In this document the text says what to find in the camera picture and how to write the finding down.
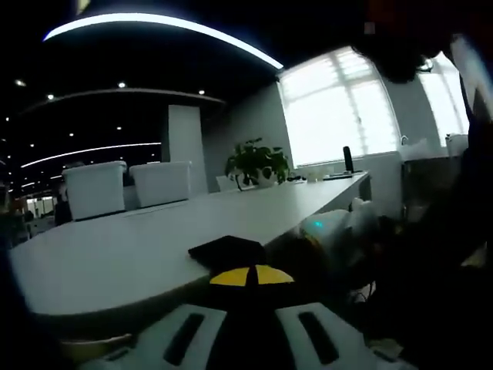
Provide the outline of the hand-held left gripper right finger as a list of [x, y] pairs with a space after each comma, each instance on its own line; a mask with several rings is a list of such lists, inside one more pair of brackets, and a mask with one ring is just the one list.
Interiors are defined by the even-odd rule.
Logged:
[[321, 303], [274, 310], [297, 369], [403, 369], [370, 349], [355, 327]]

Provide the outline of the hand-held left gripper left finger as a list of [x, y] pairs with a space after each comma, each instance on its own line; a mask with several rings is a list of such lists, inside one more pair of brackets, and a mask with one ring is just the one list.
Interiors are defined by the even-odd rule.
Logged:
[[205, 369], [226, 312], [183, 304], [125, 347], [81, 369]]

